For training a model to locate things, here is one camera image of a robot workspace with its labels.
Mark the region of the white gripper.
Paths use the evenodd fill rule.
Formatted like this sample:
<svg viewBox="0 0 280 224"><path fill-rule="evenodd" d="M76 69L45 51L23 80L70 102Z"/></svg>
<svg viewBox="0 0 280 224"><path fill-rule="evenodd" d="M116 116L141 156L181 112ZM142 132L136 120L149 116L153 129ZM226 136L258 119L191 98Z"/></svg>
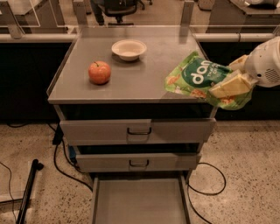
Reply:
<svg viewBox="0 0 280 224"><path fill-rule="evenodd" d="M256 83L265 88L279 86L280 37L274 37L261 43L249 56L242 55L231 62L228 67L233 71L240 70L242 73L211 87L209 93L216 98L246 94Z"/></svg>

